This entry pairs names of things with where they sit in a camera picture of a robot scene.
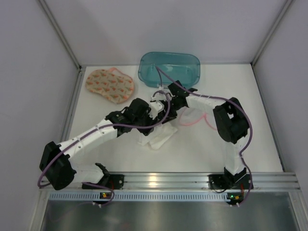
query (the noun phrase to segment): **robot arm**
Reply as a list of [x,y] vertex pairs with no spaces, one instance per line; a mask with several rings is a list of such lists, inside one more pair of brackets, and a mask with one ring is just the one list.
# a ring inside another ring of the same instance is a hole
[[[247,135],[249,128],[242,113],[232,104],[224,103],[219,105],[221,101],[189,95],[188,92],[179,88],[174,83],[170,84],[168,88],[172,94],[169,101],[170,107],[168,114],[168,102],[166,100],[155,100],[155,97],[153,97],[152,101],[147,103],[142,99],[136,98],[131,102],[129,107],[124,108],[122,111],[111,112],[99,124],[79,136],[59,144],[55,144],[54,142],[48,143],[45,146],[39,166],[41,171],[44,171],[50,161],[62,152],[60,157],[45,173],[45,176],[54,189],[60,190],[70,183],[82,182],[91,182],[106,186],[110,178],[107,169],[98,163],[93,165],[80,165],[76,161],[78,157],[86,155],[90,150],[108,140],[115,139],[124,133],[130,132],[134,126],[137,127],[140,133],[147,136],[153,132],[154,128],[144,129],[142,127],[157,124],[166,114],[167,117],[163,123],[169,122],[175,119],[178,115],[177,111],[185,106],[214,114],[218,133],[227,142],[228,146],[225,171],[232,176],[246,173],[238,157],[240,143],[242,143]],[[241,106],[236,98],[231,98],[231,100]]]

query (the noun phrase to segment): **purple cable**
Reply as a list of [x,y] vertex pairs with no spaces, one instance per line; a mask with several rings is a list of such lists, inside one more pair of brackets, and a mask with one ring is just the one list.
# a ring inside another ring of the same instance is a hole
[[[100,126],[99,129],[103,129],[103,128],[107,128],[107,127],[113,127],[113,126],[117,126],[117,127],[127,127],[127,128],[137,128],[137,129],[149,129],[149,128],[154,128],[160,124],[162,124],[168,117],[168,114],[169,114],[169,111],[170,111],[170,99],[168,97],[168,95],[162,91],[162,90],[159,90],[159,91],[156,91],[154,93],[154,95],[156,95],[157,93],[161,93],[161,94],[164,94],[166,99],[167,99],[167,104],[168,104],[168,108],[167,108],[167,112],[164,116],[164,118],[159,121],[157,124],[153,124],[153,125],[150,125],[150,126],[145,126],[145,127],[142,127],[142,126],[134,126],[134,125],[126,125],[126,124],[107,124],[107,125],[103,125],[103,126]],[[87,134],[83,135],[81,138],[80,138],[80,141],[82,141],[83,139],[85,139],[86,137],[88,137],[89,135],[91,135],[92,133],[98,131],[97,129],[93,129],[91,131],[89,131]],[[70,145],[68,145],[66,148],[64,148],[61,152],[59,152],[50,162],[49,164],[47,164],[47,166],[44,168],[44,170],[42,171],[40,177],[38,178],[38,187],[39,188],[44,188],[48,185],[50,185],[50,183],[48,184],[44,184],[44,185],[41,185],[41,181],[44,177],[44,175],[46,174],[46,172],[48,171],[48,169],[51,167],[51,165],[62,155],[64,154],[66,151],[68,151],[70,148],[74,147],[77,143],[79,142],[79,140],[71,143]]]
[[[105,190],[108,190],[108,191],[111,192],[112,197],[111,197],[110,200],[107,201],[105,204],[101,204],[101,207],[110,204],[110,203],[112,202],[112,200],[114,199],[114,197],[115,197],[115,192],[114,192],[112,189],[109,189],[109,188],[104,187],[104,186],[96,185],[96,184],[91,184],[91,183],[83,183],[83,184],[86,184],[86,185],[89,185],[89,186],[92,186],[92,187],[97,187],[97,188],[100,188],[100,189],[105,189]],[[49,220],[50,220],[52,223],[58,222],[58,221],[62,220],[67,214],[69,214],[70,212],[72,212],[73,210],[75,210],[77,207],[79,207],[79,206],[81,206],[81,205],[89,205],[89,204],[92,204],[92,202],[86,201],[86,202],[79,203],[79,204],[77,204],[76,206],[74,206],[74,207],[72,207],[71,209],[69,209],[68,211],[66,211],[64,214],[62,214],[62,215],[61,215],[59,218],[57,218],[57,219],[52,219],[51,213],[50,213],[50,210],[49,210],[49,211],[48,211]]]
[[184,91],[188,92],[189,94],[191,95],[195,95],[195,96],[198,96],[198,97],[205,97],[205,98],[210,98],[210,99],[215,99],[215,100],[224,100],[226,102],[229,102],[231,103],[233,106],[235,106],[237,109],[239,109],[240,112],[242,112],[242,114],[245,116],[247,122],[248,122],[248,125],[249,125],[249,128],[250,128],[250,134],[249,134],[249,139],[248,139],[248,142],[247,144],[244,146],[244,148],[242,148],[242,150],[239,151],[239,156],[241,158],[241,161],[243,163],[243,165],[247,168],[248,172],[249,172],[249,179],[250,179],[250,183],[249,183],[249,188],[248,188],[248,192],[245,196],[245,198],[242,200],[241,204],[243,204],[244,201],[247,200],[247,197],[249,196],[250,194],[250,191],[252,189],[252,173],[251,173],[251,170],[250,168],[248,167],[248,165],[246,164],[246,162],[244,161],[244,158],[243,158],[243,151],[246,150],[246,148],[249,146],[251,140],[252,140],[252,124],[251,124],[251,121],[250,119],[248,118],[248,115],[245,113],[245,111],[239,106],[237,105],[236,103],[232,102],[231,100],[228,100],[226,98],[223,98],[223,97],[219,97],[219,96],[209,96],[209,95],[200,95],[200,94],[197,94],[197,93],[194,93],[194,92],[191,92],[187,89],[185,89],[183,86],[181,86],[180,84],[178,84],[176,81],[174,81],[170,76],[168,76],[164,71],[162,71],[158,66],[155,66],[159,75],[160,73],[162,73],[164,76],[166,76],[170,81],[172,81],[174,84],[176,84],[179,88],[183,89]]

